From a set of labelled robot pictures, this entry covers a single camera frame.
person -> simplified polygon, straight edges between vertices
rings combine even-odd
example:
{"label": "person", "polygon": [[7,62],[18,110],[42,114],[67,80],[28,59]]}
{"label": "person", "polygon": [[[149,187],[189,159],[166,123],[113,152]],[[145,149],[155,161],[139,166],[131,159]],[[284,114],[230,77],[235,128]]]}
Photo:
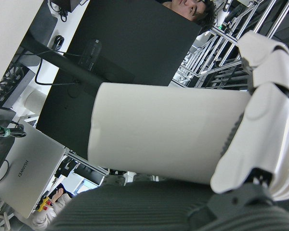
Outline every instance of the person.
{"label": "person", "polygon": [[215,23],[215,4],[211,0],[156,0],[170,10],[202,27],[202,32]]}
{"label": "person", "polygon": [[14,215],[22,223],[26,224],[35,231],[46,230],[51,221],[63,210],[65,205],[69,203],[71,198],[67,193],[64,193],[63,188],[60,188],[51,198],[52,206],[49,206],[47,210],[40,212],[34,211],[28,218],[23,217],[18,212],[14,211]]}

silver laptop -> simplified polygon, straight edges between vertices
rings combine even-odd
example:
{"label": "silver laptop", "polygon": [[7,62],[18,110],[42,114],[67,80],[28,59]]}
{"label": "silver laptop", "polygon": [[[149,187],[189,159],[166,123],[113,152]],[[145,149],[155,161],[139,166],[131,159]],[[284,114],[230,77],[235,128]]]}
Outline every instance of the silver laptop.
{"label": "silver laptop", "polygon": [[[27,218],[46,191],[67,151],[65,147],[28,123],[26,137],[16,138],[6,159],[10,169],[0,182],[0,198]],[[0,179],[7,169],[0,169]]]}

black monitor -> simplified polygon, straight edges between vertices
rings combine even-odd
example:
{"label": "black monitor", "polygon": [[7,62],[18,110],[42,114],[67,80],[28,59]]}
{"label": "black monitor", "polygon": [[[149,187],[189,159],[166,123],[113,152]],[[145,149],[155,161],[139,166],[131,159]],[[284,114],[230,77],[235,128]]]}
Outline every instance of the black monitor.
{"label": "black monitor", "polygon": [[80,164],[75,170],[74,172],[80,176],[82,176],[83,178],[93,182],[94,184],[100,185],[102,179],[103,179],[103,175],[100,174],[97,171],[94,171],[93,169],[84,166],[83,164]]}
{"label": "black monitor", "polygon": [[[110,82],[168,86],[200,30],[154,0],[91,0],[67,52],[88,53],[98,40],[102,48],[91,72]],[[54,83],[73,80],[59,70]],[[87,159],[96,93],[84,82],[53,86],[37,129]]]}

green cable tie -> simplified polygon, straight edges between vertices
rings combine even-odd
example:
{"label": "green cable tie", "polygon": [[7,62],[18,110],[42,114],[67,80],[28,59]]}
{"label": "green cable tie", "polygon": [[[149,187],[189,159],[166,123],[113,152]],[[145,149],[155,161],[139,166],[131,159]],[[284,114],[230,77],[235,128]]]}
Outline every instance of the green cable tie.
{"label": "green cable tie", "polygon": [[9,128],[3,128],[1,127],[0,130],[3,129],[4,130],[4,136],[3,137],[8,137],[11,134],[11,130]]}

white cylinder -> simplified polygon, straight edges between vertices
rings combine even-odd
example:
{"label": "white cylinder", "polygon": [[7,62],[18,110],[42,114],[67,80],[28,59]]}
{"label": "white cylinder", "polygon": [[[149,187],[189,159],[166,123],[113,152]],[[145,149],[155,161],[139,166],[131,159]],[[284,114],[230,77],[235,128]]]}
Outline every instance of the white cylinder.
{"label": "white cylinder", "polygon": [[209,184],[249,99],[234,90],[103,83],[92,113],[88,160]]}
{"label": "white cylinder", "polygon": [[28,95],[25,102],[25,108],[37,115],[40,115],[46,101],[46,97],[47,95],[43,94],[42,92],[34,90]]}

